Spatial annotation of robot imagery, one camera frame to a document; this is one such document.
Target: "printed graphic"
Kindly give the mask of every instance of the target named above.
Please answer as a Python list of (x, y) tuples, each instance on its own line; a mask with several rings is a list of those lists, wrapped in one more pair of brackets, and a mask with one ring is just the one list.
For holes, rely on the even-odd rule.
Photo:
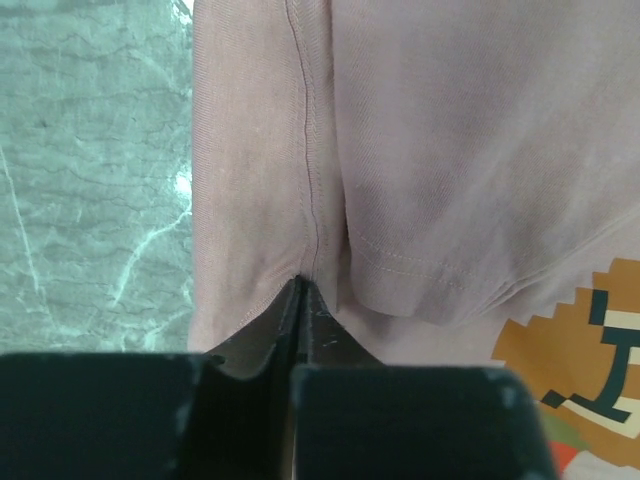
[(640, 262), (616, 259), (553, 318), (509, 320), (492, 358), (540, 401), (562, 469), (581, 450), (640, 469)]

